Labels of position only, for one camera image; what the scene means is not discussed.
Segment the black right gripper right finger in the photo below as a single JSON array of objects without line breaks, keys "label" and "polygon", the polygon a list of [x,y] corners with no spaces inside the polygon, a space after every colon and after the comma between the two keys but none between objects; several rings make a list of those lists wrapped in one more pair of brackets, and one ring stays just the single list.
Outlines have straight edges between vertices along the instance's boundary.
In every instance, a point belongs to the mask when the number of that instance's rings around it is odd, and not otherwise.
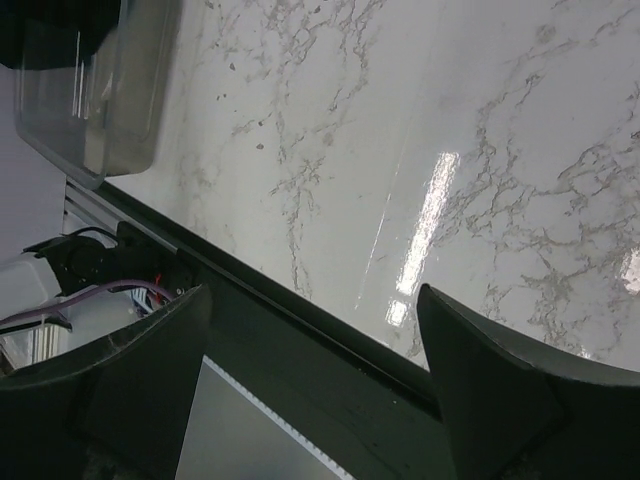
[{"label": "black right gripper right finger", "polygon": [[551,347],[428,284],[417,314],[459,478],[638,478],[638,373]]}]

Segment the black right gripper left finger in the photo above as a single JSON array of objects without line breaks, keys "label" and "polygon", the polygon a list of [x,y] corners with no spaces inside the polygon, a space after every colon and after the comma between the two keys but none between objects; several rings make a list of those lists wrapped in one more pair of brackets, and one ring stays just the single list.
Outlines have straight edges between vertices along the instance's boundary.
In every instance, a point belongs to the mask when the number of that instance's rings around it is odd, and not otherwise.
[{"label": "black right gripper left finger", "polygon": [[174,478],[212,310],[189,290],[136,323],[1,380],[1,476]]}]

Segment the clear plastic bin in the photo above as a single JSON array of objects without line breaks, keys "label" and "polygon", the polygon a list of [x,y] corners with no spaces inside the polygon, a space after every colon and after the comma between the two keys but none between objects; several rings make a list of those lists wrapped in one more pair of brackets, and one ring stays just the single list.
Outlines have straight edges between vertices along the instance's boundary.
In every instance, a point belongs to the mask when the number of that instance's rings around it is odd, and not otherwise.
[{"label": "clear plastic bin", "polygon": [[15,1],[3,50],[18,135],[81,185],[148,170],[183,4]]}]

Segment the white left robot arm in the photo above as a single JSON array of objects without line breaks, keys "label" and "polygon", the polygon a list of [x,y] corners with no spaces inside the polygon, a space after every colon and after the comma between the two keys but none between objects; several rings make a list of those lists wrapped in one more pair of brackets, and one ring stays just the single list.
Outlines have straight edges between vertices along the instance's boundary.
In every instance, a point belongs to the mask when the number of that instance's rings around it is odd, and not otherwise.
[{"label": "white left robot arm", "polygon": [[160,253],[144,244],[62,235],[1,262],[1,314],[12,315],[114,281],[151,282]]}]

